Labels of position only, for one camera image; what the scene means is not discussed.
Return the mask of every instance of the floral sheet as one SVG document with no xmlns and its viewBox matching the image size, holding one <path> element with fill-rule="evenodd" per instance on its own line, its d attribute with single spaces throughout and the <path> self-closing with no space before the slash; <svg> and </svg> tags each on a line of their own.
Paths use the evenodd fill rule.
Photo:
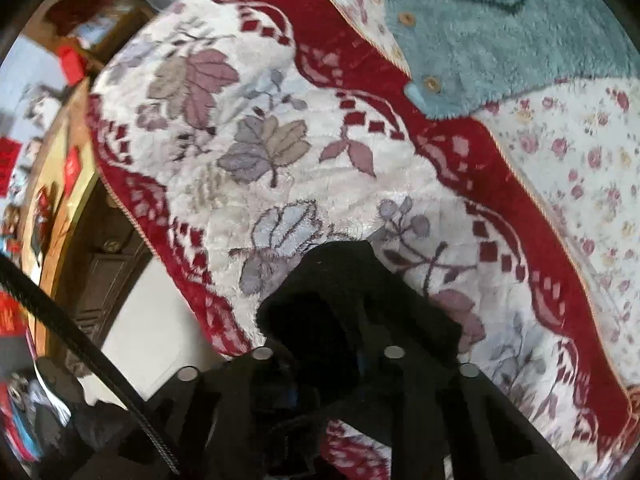
<svg viewBox="0 0 640 480">
<path fill-rule="evenodd" d="M 381 3 L 177 2 L 95 83 L 102 177 L 219 352 L 262 343 L 255 310 L 305 251 L 366 238 L 580 478 L 610 478 L 639 431 L 637 257 L 620 243 L 638 239 L 638 84 L 428 121 Z M 390 450 L 339 421 L 322 452 L 389 476 Z"/>
</svg>

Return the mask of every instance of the bed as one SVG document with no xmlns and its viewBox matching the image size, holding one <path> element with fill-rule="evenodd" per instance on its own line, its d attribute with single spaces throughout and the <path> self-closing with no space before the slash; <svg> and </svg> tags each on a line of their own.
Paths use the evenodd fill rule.
<svg viewBox="0 0 640 480">
<path fill-rule="evenodd" d="M 613 478 L 640 431 L 640 82 L 429 121 L 409 79 L 383 0 L 179 0 L 96 80 L 96 162 L 220 353 L 262 343 L 302 254 L 368 239 L 581 479 Z M 339 421 L 322 451 L 388 478 Z"/>
</svg>

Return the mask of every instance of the red fabric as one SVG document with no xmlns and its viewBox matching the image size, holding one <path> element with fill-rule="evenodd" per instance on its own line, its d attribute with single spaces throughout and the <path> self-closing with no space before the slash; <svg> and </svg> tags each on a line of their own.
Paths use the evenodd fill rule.
<svg viewBox="0 0 640 480">
<path fill-rule="evenodd" d="M 227 3 L 238 0 L 215 1 Z M 638 416 L 634 414 L 636 407 L 631 405 L 626 391 L 619 384 L 607 361 L 578 273 L 566 256 L 553 229 L 527 190 L 514 176 L 485 127 L 471 118 L 449 121 L 427 120 L 403 94 L 402 90 L 409 78 L 352 29 L 329 0 L 253 1 L 270 4 L 269 16 L 280 29 L 270 31 L 269 37 L 273 38 L 273 41 L 279 43 L 292 41 L 292 38 L 284 33 L 286 27 L 282 16 L 278 14 L 277 9 L 279 9 L 290 21 L 297 45 L 304 44 L 321 52 L 340 52 L 340 65 L 346 68 L 344 73 L 340 74 L 340 80 L 337 80 L 332 75 L 330 67 L 314 65 L 313 58 L 298 49 L 296 64 L 301 74 L 305 74 L 303 69 L 305 64 L 311 65 L 314 70 L 326 77 L 328 81 L 326 88 L 342 88 L 350 91 L 351 94 L 362 92 L 362 99 L 380 111 L 390 123 L 396 124 L 396 128 L 398 125 L 392 112 L 395 111 L 402 117 L 416 153 L 433 163 L 438 172 L 439 181 L 461 197 L 469 199 L 468 211 L 485 218 L 497 228 L 515 254 L 514 258 L 505 261 L 498 257 L 494 247 L 487 245 L 482 252 L 482 257 L 486 261 L 495 262 L 496 265 L 509 269 L 513 267 L 518 279 L 524 281 L 527 269 L 524 267 L 523 254 L 526 254 L 531 269 L 541 269 L 546 276 L 561 283 L 562 293 L 559 298 L 554 299 L 550 290 L 542 290 L 534 280 L 530 280 L 529 286 L 534 298 L 533 309 L 536 317 L 543 326 L 558 335 L 570 338 L 575 344 L 579 359 L 575 351 L 572 349 L 568 351 L 573 365 L 578 370 L 578 373 L 571 377 L 575 380 L 574 403 L 585 412 L 591 413 L 587 422 L 593 429 L 592 435 L 596 434 L 595 428 L 597 428 L 599 453 L 602 455 L 607 452 L 621 434 L 626 435 L 626 448 L 630 448 L 638 438 Z M 246 31 L 247 34 L 263 32 L 260 21 L 249 16 L 241 24 L 240 30 Z M 383 100 L 388 101 L 393 110 L 390 110 Z M 352 112 L 348 108 L 349 104 L 345 104 L 348 112 L 345 115 L 345 127 L 347 128 L 351 123 L 363 124 L 364 118 L 358 112 Z M 168 219 L 170 212 L 164 200 L 164 187 L 146 176 L 109 165 L 110 159 L 117 160 L 121 164 L 130 164 L 132 160 L 126 150 L 124 152 L 120 150 L 121 153 L 116 154 L 109 146 L 97 141 L 95 133 L 98 126 L 106 124 L 110 129 L 114 129 L 126 128 L 126 125 L 118 126 L 102 117 L 98 96 L 92 98 L 89 120 L 92 126 L 94 149 L 96 153 L 100 150 L 104 153 L 102 158 L 97 157 L 100 170 L 125 207 L 130 212 L 133 211 L 135 204 L 130 197 L 132 189 L 135 189 L 140 193 L 147 193 L 146 201 L 157 206 L 158 214 Z M 372 135 L 380 135 L 375 132 L 376 125 L 372 128 Z M 390 132 L 389 136 L 391 139 L 403 140 L 399 128 Z M 466 158 L 465 171 L 455 169 L 461 167 L 459 164 L 461 160 L 452 145 L 453 136 L 463 137 L 468 142 L 469 155 Z M 157 189 L 156 196 L 152 196 L 153 193 L 149 191 L 150 186 Z M 475 204 L 481 204 L 488 210 L 484 208 L 481 210 Z M 199 259 L 200 265 L 197 268 L 184 257 L 182 244 L 189 242 L 192 235 L 191 228 L 178 221 L 166 226 L 149 218 L 137 218 L 137 221 L 200 319 L 207 334 L 220 336 L 223 339 L 223 345 L 226 346 L 226 353 L 236 354 L 247 349 L 248 339 L 235 322 L 229 304 L 206 288 L 207 283 L 210 283 L 210 274 L 206 270 L 206 253 L 202 253 Z M 513 236 L 511 228 L 518 233 L 522 249 Z M 214 328 L 210 328 L 209 324 L 204 322 L 207 316 L 213 321 Z M 590 378 L 589 383 L 584 382 L 583 378 Z M 556 382 L 566 380 L 565 373 L 558 373 Z M 335 441 L 337 438 L 342 437 L 338 434 L 331 435 L 323 448 L 324 456 L 334 463 L 335 460 L 331 457 L 329 450 L 331 439 Z M 581 433 L 575 435 L 575 438 L 584 440 L 591 439 L 592 436 Z M 374 465 L 363 472 L 347 468 L 348 475 L 350 478 L 377 477 L 372 472 L 376 461 L 371 462 Z"/>
<path fill-rule="evenodd" d="M 372 446 L 345 436 L 342 425 L 332 420 L 321 444 L 320 453 L 327 462 L 352 480 L 389 480 L 385 459 Z"/>
<path fill-rule="evenodd" d="M 20 304 L 6 292 L 0 291 L 0 336 L 24 335 L 25 332 Z"/>
<path fill-rule="evenodd" d="M 20 155 L 22 144 L 17 140 L 0 137 L 0 197 L 4 198 L 9 191 L 11 174 L 15 161 Z"/>
</svg>

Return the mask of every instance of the leaf pattern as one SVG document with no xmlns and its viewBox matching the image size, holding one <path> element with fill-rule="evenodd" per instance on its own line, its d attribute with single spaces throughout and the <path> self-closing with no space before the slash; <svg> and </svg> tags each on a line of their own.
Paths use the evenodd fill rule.
<svg viewBox="0 0 640 480">
<path fill-rule="evenodd" d="M 344 150 L 347 149 L 348 143 L 346 140 L 336 140 L 332 142 L 320 154 L 319 162 L 324 162 L 325 160 L 329 160 L 330 158 L 336 158 L 340 155 Z"/>
<path fill-rule="evenodd" d="M 150 99 L 167 101 L 166 114 L 175 120 L 181 114 L 189 126 L 205 130 L 209 111 L 216 106 L 211 95 L 239 80 L 238 72 L 225 62 L 226 55 L 208 48 L 187 57 L 172 55 L 156 69 L 147 90 Z"/>
<path fill-rule="evenodd" d="M 163 130 L 169 126 L 167 120 L 160 114 L 160 105 L 140 105 L 136 109 L 136 126 L 148 132 Z"/>
<path fill-rule="evenodd" d="M 371 153 L 370 147 L 357 140 L 350 139 L 348 143 L 349 159 L 353 167 L 362 173 L 375 177 L 376 172 L 373 171 L 373 153 Z"/>
<path fill-rule="evenodd" d="M 274 85 L 279 86 L 282 84 L 283 80 L 282 72 L 280 70 L 271 70 L 271 81 Z"/>
<path fill-rule="evenodd" d="M 388 198 L 381 200 L 378 205 L 378 215 L 385 223 L 368 239 L 389 264 L 397 267 L 396 273 L 404 275 L 409 270 L 421 268 L 425 272 L 422 293 L 428 296 L 433 269 L 445 271 L 442 281 L 444 285 L 447 285 L 447 283 L 454 282 L 461 273 L 474 269 L 476 266 L 439 262 L 440 256 L 448 247 L 448 243 L 445 241 L 438 244 L 433 255 L 422 252 L 417 242 L 431 235 L 431 222 L 423 213 L 414 211 L 414 214 L 410 215 L 413 209 L 414 200 L 409 195 L 404 197 L 400 205 Z"/>
<path fill-rule="evenodd" d="M 306 110 L 306 101 L 302 99 L 291 99 L 289 102 L 294 110 Z"/>
<path fill-rule="evenodd" d="M 142 62 L 158 47 L 148 34 L 143 34 L 139 38 L 127 43 L 127 45 L 116 54 L 111 62 L 111 67 L 106 68 L 108 74 L 107 84 L 118 84 L 129 68 L 140 66 Z"/>
<path fill-rule="evenodd" d="M 321 242 L 348 240 L 348 235 L 334 232 L 334 226 L 323 231 L 318 206 L 313 200 L 272 207 L 263 212 L 252 231 L 253 248 L 242 265 L 240 290 L 247 296 L 260 294 L 266 298 L 300 262 L 302 255 Z M 245 253 L 229 251 L 230 256 Z"/>
<path fill-rule="evenodd" d="M 536 414 L 533 416 L 533 420 L 536 420 L 540 415 L 548 411 L 550 418 L 556 418 L 556 409 L 558 408 L 558 396 L 554 393 L 549 393 L 548 396 L 540 403 Z"/>
<path fill-rule="evenodd" d="M 458 352 L 469 352 L 471 345 L 486 337 L 482 320 L 471 310 L 476 305 L 466 294 L 453 288 L 446 288 L 431 299 L 455 322 L 462 326 L 462 336 L 458 343 Z"/>
<path fill-rule="evenodd" d="M 275 116 L 245 117 L 238 124 L 236 141 L 218 159 L 218 166 L 239 182 L 256 182 L 271 171 L 271 187 L 278 185 L 277 168 L 299 160 L 311 145 L 305 140 L 305 121 L 280 126 Z"/>
</svg>

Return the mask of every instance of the pink rose print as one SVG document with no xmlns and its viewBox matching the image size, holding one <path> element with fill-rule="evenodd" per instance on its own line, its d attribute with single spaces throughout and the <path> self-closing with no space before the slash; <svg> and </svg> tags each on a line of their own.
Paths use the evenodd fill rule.
<svg viewBox="0 0 640 480">
<path fill-rule="evenodd" d="M 466 294 L 446 288 L 431 297 L 444 312 L 456 323 L 462 325 L 462 336 L 458 343 L 458 352 L 469 352 L 471 345 L 486 337 L 482 320 L 471 309 L 475 303 Z"/>
<path fill-rule="evenodd" d="M 587 239 L 582 243 L 582 250 L 587 256 L 591 256 L 595 248 L 596 242 L 594 242 L 593 240 Z"/>
<path fill-rule="evenodd" d="M 186 4 L 184 2 L 177 2 L 170 9 L 170 11 L 172 13 L 174 13 L 174 14 L 182 14 L 182 11 L 184 10 L 184 7 L 186 7 Z"/>
<path fill-rule="evenodd" d="M 554 140 L 554 142 L 551 144 L 551 150 L 554 152 L 556 157 L 559 158 L 560 160 L 564 159 L 564 156 L 566 155 L 566 148 L 567 148 L 567 144 L 566 144 L 566 139 L 564 137 L 562 139 Z"/>
<path fill-rule="evenodd" d="M 607 192 L 607 197 L 612 202 L 617 202 L 618 200 L 620 200 L 620 191 L 617 187 L 610 187 L 609 191 Z"/>
<path fill-rule="evenodd" d="M 525 153 L 529 153 L 529 155 L 537 152 L 540 147 L 538 143 L 538 136 L 533 134 L 521 134 L 520 147 Z"/>
<path fill-rule="evenodd" d="M 367 15 L 367 9 L 364 6 L 364 0 L 356 0 L 356 4 L 358 6 L 358 10 L 360 11 L 360 19 L 364 25 L 369 23 L 369 17 Z"/>
<path fill-rule="evenodd" d="M 587 161 L 589 166 L 591 166 L 594 170 L 599 170 L 602 165 L 602 148 L 593 148 L 587 154 Z"/>
<path fill-rule="evenodd" d="M 582 195 L 584 195 L 584 190 L 580 184 L 576 184 L 571 189 L 571 196 L 578 200 Z"/>
<path fill-rule="evenodd" d="M 602 285 L 605 290 L 609 290 L 612 281 L 611 276 L 608 274 L 600 277 L 600 285 Z"/>
<path fill-rule="evenodd" d="M 500 103 L 498 101 L 490 101 L 484 105 L 484 108 L 491 112 L 492 115 L 496 116 L 500 111 Z"/>
<path fill-rule="evenodd" d="M 626 96 L 624 92 L 618 92 L 616 96 L 616 101 L 618 102 L 618 106 L 623 109 L 623 111 L 629 110 L 629 98 Z"/>
</svg>

